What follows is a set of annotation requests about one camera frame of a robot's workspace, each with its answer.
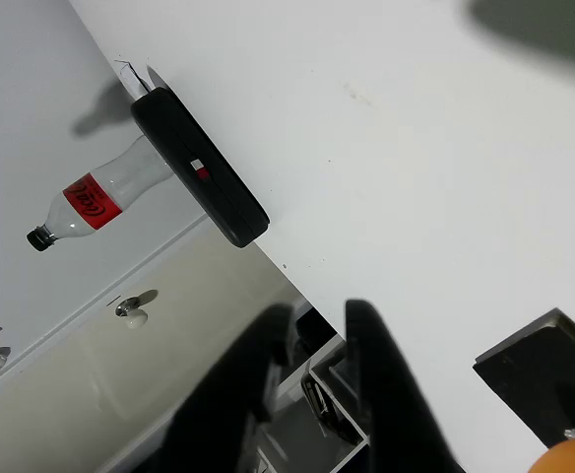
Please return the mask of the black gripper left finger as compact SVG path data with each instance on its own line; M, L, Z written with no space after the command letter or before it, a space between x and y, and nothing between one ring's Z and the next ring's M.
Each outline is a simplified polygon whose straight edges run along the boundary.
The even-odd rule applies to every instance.
M231 343L177 409L157 472L250 472L257 434L272 421L282 369L292 359L293 309L272 304Z

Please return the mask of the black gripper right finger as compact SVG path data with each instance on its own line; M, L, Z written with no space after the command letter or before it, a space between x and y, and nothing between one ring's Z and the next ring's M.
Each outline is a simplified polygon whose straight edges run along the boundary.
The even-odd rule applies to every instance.
M370 421L371 472L459 472L407 361L368 301L345 305L360 413Z

